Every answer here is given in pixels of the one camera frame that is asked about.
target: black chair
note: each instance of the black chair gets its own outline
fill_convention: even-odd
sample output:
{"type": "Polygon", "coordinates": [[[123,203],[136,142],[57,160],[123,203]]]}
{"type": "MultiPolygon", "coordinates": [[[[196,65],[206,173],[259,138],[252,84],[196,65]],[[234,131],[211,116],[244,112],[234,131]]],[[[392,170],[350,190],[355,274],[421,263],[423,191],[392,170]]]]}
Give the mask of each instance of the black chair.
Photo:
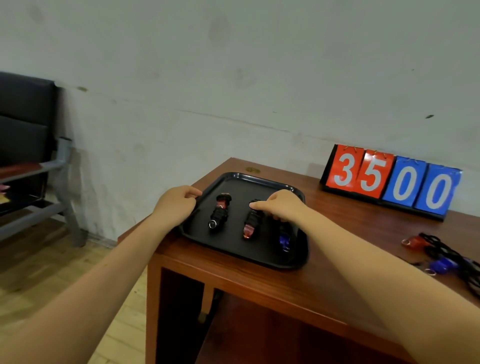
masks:
{"type": "Polygon", "coordinates": [[[63,214],[75,246],[85,244],[68,192],[68,161],[72,141],[54,138],[60,89],[53,81],[0,72],[0,184],[9,202],[0,203],[0,216],[42,206],[0,226],[0,241],[23,229],[63,214]],[[55,160],[52,153],[57,150],[55,160]],[[48,172],[57,170],[53,190],[58,203],[45,201],[48,172]]]}

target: gray metal frame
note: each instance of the gray metal frame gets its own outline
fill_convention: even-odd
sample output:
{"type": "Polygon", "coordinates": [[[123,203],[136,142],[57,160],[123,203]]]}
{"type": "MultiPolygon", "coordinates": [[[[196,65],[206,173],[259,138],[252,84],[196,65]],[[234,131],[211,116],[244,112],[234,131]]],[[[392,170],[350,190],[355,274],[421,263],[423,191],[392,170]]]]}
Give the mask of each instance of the gray metal frame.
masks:
{"type": "Polygon", "coordinates": [[[80,230],[80,227],[78,226],[78,222],[70,202],[70,194],[68,192],[68,161],[70,158],[71,148],[71,140],[60,138],[58,142],[57,158],[55,160],[41,163],[41,169],[39,170],[0,179],[0,184],[3,184],[36,174],[45,173],[51,170],[59,171],[53,182],[53,191],[58,199],[58,203],[47,206],[40,211],[33,212],[7,225],[1,226],[0,241],[9,238],[26,228],[36,225],[51,216],[63,212],[67,227],[72,234],[73,245],[76,247],[82,247],[85,245],[86,233],[80,230]]]}

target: desk top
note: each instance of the desk top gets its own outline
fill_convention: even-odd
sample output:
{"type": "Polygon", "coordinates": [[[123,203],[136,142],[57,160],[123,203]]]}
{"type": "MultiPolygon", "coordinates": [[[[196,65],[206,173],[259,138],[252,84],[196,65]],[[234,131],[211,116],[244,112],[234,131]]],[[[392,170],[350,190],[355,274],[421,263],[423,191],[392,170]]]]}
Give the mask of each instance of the desk top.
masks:
{"type": "MultiPolygon", "coordinates": [[[[286,183],[305,194],[306,204],[338,225],[408,261],[426,258],[401,246],[419,232],[437,235],[461,254],[480,260],[480,218],[450,211],[438,222],[320,190],[319,180],[245,160],[230,158],[193,186],[205,189],[225,172],[244,172],[286,183]]],[[[124,239],[130,229],[119,241],[124,239]]],[[[159,245],[162,266],[229,293],[351,338],[397,357],[406,358],[397,340],[310,241],[308,263],[297,271],[275,271],[190,242],[172,232],[159,245]]],[[[456,276],[435,277],[480,306],[456,276]]]]}

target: hand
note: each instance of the hand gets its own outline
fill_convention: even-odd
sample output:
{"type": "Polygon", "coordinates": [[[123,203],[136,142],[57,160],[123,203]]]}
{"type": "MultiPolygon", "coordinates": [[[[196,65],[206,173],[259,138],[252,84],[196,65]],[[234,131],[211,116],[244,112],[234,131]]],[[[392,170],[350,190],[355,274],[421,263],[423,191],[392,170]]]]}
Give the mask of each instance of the hand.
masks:
{"type": "Polygon", "coordinates": [[[266,201],[250,203],[254,210],[266,211],[274,218],[286,220],[299,225],[299,221],[308,207],[289,190],[280,190],[271,195],[266,201]]]}
{"type": "Polygon", "coordinates": [[[191,186],[170,188],[156,203],[152,217],[169,230],[181,224],[193,211],[202,191],[191,186]]]}

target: left hand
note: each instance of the left hand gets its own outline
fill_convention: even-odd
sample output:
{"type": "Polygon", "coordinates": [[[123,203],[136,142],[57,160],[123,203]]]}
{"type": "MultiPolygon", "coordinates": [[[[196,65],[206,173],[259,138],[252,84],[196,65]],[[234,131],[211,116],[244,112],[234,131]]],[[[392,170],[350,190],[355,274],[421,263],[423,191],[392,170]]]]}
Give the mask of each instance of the left hand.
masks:
{"type": "Polygon", "coordinates": [[[181,224],[193,211],[202,191],[191,186],[170,188],[156,203],[152,218],[169,230],[181,224]]]}

